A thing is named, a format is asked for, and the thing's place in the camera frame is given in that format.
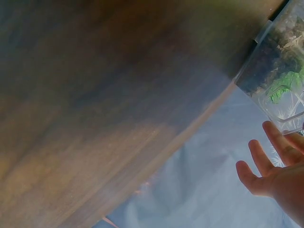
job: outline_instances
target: plastic container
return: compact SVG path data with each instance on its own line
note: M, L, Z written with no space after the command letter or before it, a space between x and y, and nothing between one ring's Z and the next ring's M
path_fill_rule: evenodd
M269 21L236 84L283 134L304 128L304 1Z

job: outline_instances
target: green plant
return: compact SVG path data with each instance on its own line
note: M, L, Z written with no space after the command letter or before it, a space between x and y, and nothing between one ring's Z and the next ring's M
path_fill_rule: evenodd
M304 67L299 73L288 72L283 73L280 78L273 81L268 94L271 94L272 103L277 104L282 95L291 90L291 86L301 86L304 82Z

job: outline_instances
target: terrarium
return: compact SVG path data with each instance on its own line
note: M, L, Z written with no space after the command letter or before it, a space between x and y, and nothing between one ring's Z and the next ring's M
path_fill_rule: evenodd
M304 124L304 1L271 23L236 84L284 133Z

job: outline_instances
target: palm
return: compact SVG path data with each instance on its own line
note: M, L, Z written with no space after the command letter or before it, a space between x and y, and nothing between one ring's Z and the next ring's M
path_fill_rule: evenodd
M263 128L286 167L275 167L260 143L252 140L248 145L262 177L254 175L244 161L237 163L238 176L252 194L274 198L304 226L304 137L297 133L284 137L269 121Z

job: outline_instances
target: wood grain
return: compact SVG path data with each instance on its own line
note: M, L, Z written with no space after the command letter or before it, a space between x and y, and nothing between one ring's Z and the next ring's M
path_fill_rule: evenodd
M1 227L86 228L118 206L227 95L280 3L0 1Z

